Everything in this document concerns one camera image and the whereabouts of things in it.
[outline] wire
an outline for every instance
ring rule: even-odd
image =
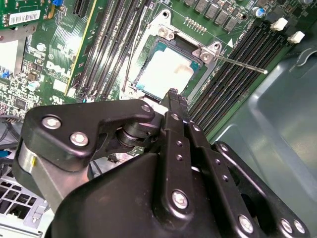
[[[93,163],[94,163],[96,169],[98,170],[98,173],[99,173],[100,175],[102,175],[103,172],[101,171],[101,169],[100,169],[100,167],[98,166],[97,162],[96,162],[96,161],[93,161]]]

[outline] silver screw head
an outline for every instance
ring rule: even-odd
[[[158,35],[161,37],[166,37],[168,35],[168,30],[165,27],[161,27],[158,30]]]
[[[188,200],[185,194],[181,191],[174,191],[172,194],[172,199],[176,207],[180,209],[185,209],[188,206]]]
[[[300,233],[302,233],[302,234],[305,233],[304,227],[303,227],[302,224],[300,224],[298,221],[294,220],[294,225],[295,225],[295,227],[297,228],[297,230],[298,230]]]
[[[239,216],[239,222],[242,226],[242,228],[247,232],[247,233],[252,233],[253,232],[253,226],[249,219],[246,216],[240,215]]]
[[[151,111],[151,109],[150,109],[150,107],[148,106],[148,105],[142,105],[141,106],[142,107],[142,109],[144,110],[144,111],[146,111],[147,113],[149,113],[150,111]]]
[[[224,151],[228,151],[228,148],[227,148],[224,144],[221,144],[220,147],[221,147]]]
[[[288,221],[286,221],[285,219],[282,219],[281,224],[288,233],[293,233],[293,229],[291,225],[288,223]]]
[[[195,129],[195,131],[200,131],[200,128],[195,124],[193,124],[193,128]]]
[[[86,146],[89,142],[86,134],[82,132],[75,132],[70,136],[70,141],[77,146]]]
[[[172,118],[174,118],[175,120],[179,120],[178,115],[176,115],[175,113],[172,114]]]
[[[210,55],[208,53],[205,53],[202,55],[203,61],[208,61],[210,59]]]
[[[42,120],[42,125],[45,126],[48,129],[55,130],[57,128],[60,128],[61,122],[59,119],[54,117],[46,117]]]

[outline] robotic arm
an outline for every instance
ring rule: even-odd
[[[303,222],[225,143],[210,146],[169,92],[28,112],[13,172],[55,212],[46,238],[310,237]],[[89,162],[145,152],[89,181]]]

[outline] barcode sticker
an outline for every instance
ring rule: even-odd
[[[41,10],[20,12],[10,15],[9,25],[19,24],[21,22],[33,21],[40,18]]]

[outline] green circuit board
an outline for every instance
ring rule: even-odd
[[[55,8],[52,19],[47,19],[38,24],[37,31],[27,38],[22,71],[16,76],[10,75],[8,78],[0,79],[2,114],[24,117],[26,112],[34,106],[83,102],[82,92],[76,88],[76,80],[80,80],[80,75],[84,71],[86,60],[97,38],[101,22],[107,14],[110,14],[110,12],[105,12],[105,9],[112,2],[116,1],[87,1],[85,14],[79,16],[74,14],[78,1],[64,0],[62,6]],[[192,1],[192,5],[187,2],[186,0],[153,0],[149,2],[146,14],[140,23],[140,31],[137,33],[138,40],[158,13],[168,9],[171,12],[171,24],[173,26],[206,46],[214,41],[220,41],[222,44],[220,54],[228,57],[256,20],[256,17],[252,15],[252,9],[261,2],[261,7],[266,13],[269,13],[278,5],[276,1],[271,0],[208,1],[209,5],[216,5],[219,11],[226,12],[227,20],[233,18],[237,21],[235,27],[228,30],[225,29],[226,23],[216,23],[217,17],[213,19],[206,17],[207,8],[203,13],[197,11],[195,6],[199,3],[198,0]],[[225,3],[229,4],[229,7],[224,8],[222,4]],[[43,12],[46,15],[50,11],[51,5],[47,0],[39,6],[44,9]],[[300,5],[297,0],[286,0],[279,7],[285,12],[286,16],[298,21],[303,30],[308,29],[316,21],[316,15],[313,14],[316,10],[316,2],[310,5]],[[3,15],[5,12],[3,8],[0,9],[0,15]],[[12,13],[16,11],[13,7],[10,7],[10,9]],[[137,60],[136,67],[141,68],[144,65],[152,46],[153,39],[152,41],[149,39]],[[271,70],[291,47],[291,45],[286,45],[279,55],[271,61],[267,70]],[[129,54],[124,59],[122,67],[119,67],[119,72],[106,97],[107,100],[117,100],[119,98],[120,85],[125,78],[128,59]],[[218,60],[214,72],[209,75],[201,90],[190,101],[191,105],[199,98],[206,85],[212,81],[221,64],[222,62]],[[206,68],[203,66],[195,74],[193,80],[188,83],[182,92],[185,97],[191,94],[205,71]],[[264,79],[265,75],[260,75],[249,87],[247,94],[244,95],[245,98]],[[34,92],[27,87],[31,81],[38,81],[40,85]],[[233,107],[226,118],[228,119],[237,108],[238,106]]]
[[[0,29],[12,28],[48,18],[51,0],[0,0]]]

